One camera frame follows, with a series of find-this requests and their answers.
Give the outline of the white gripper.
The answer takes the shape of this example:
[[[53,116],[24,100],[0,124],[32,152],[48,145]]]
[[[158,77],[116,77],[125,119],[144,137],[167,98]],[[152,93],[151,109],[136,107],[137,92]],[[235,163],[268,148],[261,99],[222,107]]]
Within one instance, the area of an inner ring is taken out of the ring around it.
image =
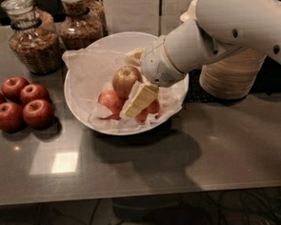
[[[120,112],[121,117],[134,118],[158,98],[158,87],[171,87],[184,80],[186,75],[176,69],[168,57],[165,38],[162,35],[145,48],[137,48],[126,54],[125,61],[137,67],[141,66],[141,72],[148,81],[134,83]]]

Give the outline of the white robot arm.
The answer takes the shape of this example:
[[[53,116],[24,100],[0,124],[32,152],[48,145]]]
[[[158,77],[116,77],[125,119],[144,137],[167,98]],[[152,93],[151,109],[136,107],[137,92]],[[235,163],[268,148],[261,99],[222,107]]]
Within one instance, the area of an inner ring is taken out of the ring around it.
[[[123,113],[134,118],[158,90],[195,68],[243,49],[261,51],[281,64],[281,1],[197,0],[193,18],[149,43],[140,66],[146,82],[132,87]]]

